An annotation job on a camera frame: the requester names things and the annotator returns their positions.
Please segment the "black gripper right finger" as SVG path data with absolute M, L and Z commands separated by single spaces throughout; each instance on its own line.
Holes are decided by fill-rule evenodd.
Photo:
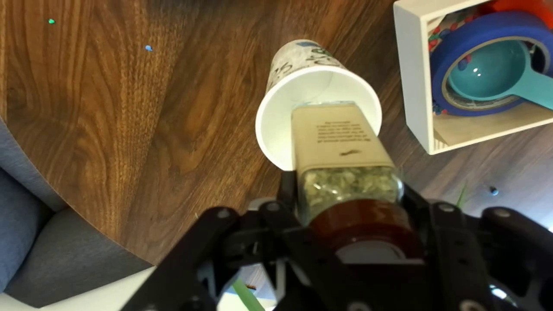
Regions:
M 553 311 L 553 233 L 493 205 L 479 217 L 404 186 L 401 205 L 422 238 L 439 311 Z

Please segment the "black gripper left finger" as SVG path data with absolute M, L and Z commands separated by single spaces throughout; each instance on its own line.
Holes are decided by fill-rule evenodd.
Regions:
M 245 214 L 226 205 L 204 210 L 121 311 L 216 311 L 254 264 L 278 290 L 275 311 L 346 311 L 342 264 L 294 217 L 296 181 L 296 172 L 284 172 L 277 198 Z

